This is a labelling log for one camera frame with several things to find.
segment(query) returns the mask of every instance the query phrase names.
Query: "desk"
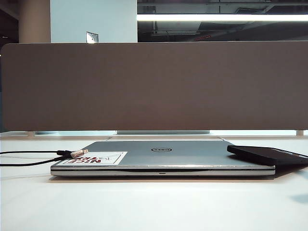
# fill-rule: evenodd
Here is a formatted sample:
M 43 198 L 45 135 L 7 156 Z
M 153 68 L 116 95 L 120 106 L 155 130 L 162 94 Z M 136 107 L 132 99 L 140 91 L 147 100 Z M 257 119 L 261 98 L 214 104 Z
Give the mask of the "desk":
M 222 138 L 236 145 L 271 146 L 308 155 L 307 136 Z M 77 150 L 92 142 L 107 139 L 219 138 L 205 135 L 2 137 L 1 151 Z M 51 158 L 54 155 L 31 154 L 26 157 Z M 26 161 L 40 160 L 1 157 L 2 163 Z M 308 168 L 271 180 L 70 180 L 51 176 L 50 165 L 52 163 L 33 167 L 1 168 L 2 231 L 308 229 Z

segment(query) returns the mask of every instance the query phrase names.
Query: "wall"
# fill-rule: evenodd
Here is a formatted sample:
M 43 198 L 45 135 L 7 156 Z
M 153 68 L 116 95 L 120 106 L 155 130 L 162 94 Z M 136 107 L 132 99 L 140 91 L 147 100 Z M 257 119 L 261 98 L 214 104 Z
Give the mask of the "wall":
M 50 42 L 50 1 L 19 1 L 19 42 Z
M 137 42 L 136 0 L 50 0 L 51 42 Z

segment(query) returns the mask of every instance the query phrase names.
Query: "black cable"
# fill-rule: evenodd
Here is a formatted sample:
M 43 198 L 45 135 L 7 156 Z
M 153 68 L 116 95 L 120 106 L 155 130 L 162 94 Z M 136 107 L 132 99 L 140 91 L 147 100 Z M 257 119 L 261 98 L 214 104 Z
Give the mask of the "black cable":
M 41 165 L 53 161 L 59 161 L 59 160 L 65 160 L 65 159 L 72 159 L 72 158 L 78 158 L 82 156 L 83 154 L 87 153 L 88 150 L 78 150 L 78 151 L 68 151 L 68 150 L 58 150 L 58 151 L 9 151 L 9 152 L 1 152 L 0 154 L 8 154 L 8 153 L 57 153 L 58 155 L 61 155 L 57 158 L 51 159 L 51 160 L 45 160 L 40 162 L 34 162 L 29 164 L 0 164 L 0 167 L 17 167 L 17 166 L 33 166 L 33 165 Z
M 57 151 L 12 151 L 12 152 L 2 152 L 0 154 L 7 153 L 57 153 Z
M 32 165 L 41 165 L 53 161 L 59 161 L 59 160 L 65 160 L 65 159 L 71 159 L 72 157 L 66 157 L 65 156 L 60 156 L 51 160 L 45 160 L 45 161 L 40 161 L 40 162 L 34 162 L 34 163 L 29 163 L 29 164 L 0 164 L 0 167 L 13 167 L 13 166 L 32 166 Z

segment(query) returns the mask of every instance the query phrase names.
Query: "ceiling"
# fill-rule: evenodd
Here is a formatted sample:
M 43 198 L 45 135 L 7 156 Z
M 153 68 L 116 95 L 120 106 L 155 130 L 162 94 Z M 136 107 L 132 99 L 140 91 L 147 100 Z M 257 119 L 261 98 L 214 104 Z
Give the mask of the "ceiling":
M 307 14 L 308 0 L 138 0 L 138 14 Z M 138 22 L 138 42 L 308 39 L 308 23 Z

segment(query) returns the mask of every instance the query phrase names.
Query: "black smartphone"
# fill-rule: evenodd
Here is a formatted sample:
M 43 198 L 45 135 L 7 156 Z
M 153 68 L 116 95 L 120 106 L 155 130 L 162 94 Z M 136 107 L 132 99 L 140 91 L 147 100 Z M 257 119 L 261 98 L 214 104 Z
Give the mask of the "black smartphone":
M 278 148 L 228 145 L 227 151 L 242 160 L 268 165 L 308 165 L 308 156 Z

